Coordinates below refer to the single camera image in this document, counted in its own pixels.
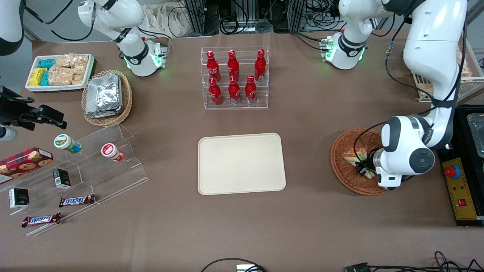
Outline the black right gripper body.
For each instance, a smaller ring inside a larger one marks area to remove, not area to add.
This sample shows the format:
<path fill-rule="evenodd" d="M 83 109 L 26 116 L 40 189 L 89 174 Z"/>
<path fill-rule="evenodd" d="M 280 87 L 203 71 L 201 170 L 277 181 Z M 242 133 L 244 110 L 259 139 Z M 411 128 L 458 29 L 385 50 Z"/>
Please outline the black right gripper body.
<path fill-rule="evenodd" d="M 33 107 L 29 106 L 34 102 L 31 97 L 22 97 L 5 86 L 0 91 L 0 122 L 1 125 L 19 126 L 22 124 L 21 116 L 30 113 Z"/>

